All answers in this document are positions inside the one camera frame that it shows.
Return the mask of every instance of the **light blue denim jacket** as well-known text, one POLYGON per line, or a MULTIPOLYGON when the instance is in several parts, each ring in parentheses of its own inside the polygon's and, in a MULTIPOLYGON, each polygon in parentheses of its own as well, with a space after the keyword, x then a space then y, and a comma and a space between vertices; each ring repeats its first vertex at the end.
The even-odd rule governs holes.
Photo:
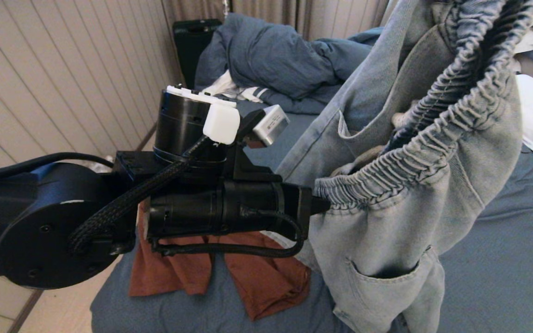
POLYGON ((411 333, 437 330, 438 254, 468 233, 518 158, 509 65, 532 13, 533 0, 398 2, 277 170, 332 202, 312 217, 298 258, 323 274, 334 313, 354 331, 385 333, 396 318, 411 333), (405 114, 394 129, 396 112, 405 114), (330 177, 379 145, 369 164, 330 177))

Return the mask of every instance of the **elastic waistband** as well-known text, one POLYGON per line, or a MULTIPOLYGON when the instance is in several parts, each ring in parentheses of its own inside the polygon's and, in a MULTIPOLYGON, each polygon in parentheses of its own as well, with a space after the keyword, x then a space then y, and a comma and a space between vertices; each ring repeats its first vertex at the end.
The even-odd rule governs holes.
POLYGON ((410 123, 389 144, 396 147, 356 173, 317 179, 317 196, 343 208, 393 196, 446 166, 464 133, 486 128, 489 117, 503 111, 508 65, 531 22, 533 0, 458 0, 453 8, 446 29, 455 59, 409 111, 410 123), (483 52, 492 55, 482 59, 483 52), (476 82, 478 66, 485 70, 476 82))

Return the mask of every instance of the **black suitcase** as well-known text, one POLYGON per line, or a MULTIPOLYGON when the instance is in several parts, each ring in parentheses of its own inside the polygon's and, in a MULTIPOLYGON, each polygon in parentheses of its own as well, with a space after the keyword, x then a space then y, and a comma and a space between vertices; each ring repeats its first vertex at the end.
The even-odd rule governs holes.
POLYGON ((220 25, 222 25, 221 21, 212 18, 180 21, 175 22, 172 26, 180 70, 184 75, 187 88, 194 89, 194 76, 197 71, 198 59, 211 42, 213 32, 220 25))

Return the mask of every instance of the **black screw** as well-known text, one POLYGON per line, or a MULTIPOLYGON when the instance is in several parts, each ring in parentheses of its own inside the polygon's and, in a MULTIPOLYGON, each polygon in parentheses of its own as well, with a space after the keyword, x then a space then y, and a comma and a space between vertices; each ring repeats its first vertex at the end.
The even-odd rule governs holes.
POLYGON ((40 226, 40 232, 42 232, 43 234, 46 234, 47 232, 50 232, 51 230, 53 230, 53 228, 50 225, 40 226))
POLYGON ((87 266, 87 268, 85 269, 88 273, 93 273, 95 272, 96 270, 98 269, 98 265, 97 264, 90 264, 89 266, 87 266))
POLYGON ((109 255, 117 255, 125 253, 125 246, 123 244, 112 244, 109 255))
POLYGON ((28 278, 36 278, 36 276, 39 274, 40 270, 38 268, 33 268, 28 271, 28 278))

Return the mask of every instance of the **white plastic cap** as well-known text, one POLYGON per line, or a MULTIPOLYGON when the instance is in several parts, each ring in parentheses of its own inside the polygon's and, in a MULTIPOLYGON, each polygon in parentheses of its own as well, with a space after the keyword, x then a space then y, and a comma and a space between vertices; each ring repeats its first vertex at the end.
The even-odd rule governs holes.
POLYGON ((205 95, 205 93, 192 93, 192 90, 186 88, 176 88, 175 86, 167 86, 166 91, 173 95, 185 97, 187 99, 194 99, 195 101, 205 102, 209 104, 221 104, 228 107, 236 107, 236 102, 224 101, 211 95, 205 95))
POLYGON ((215 142, 230 145, 236 139, 240 127, 237 109, 222 104, 211 104, 203 126, 203 134, 215 142))

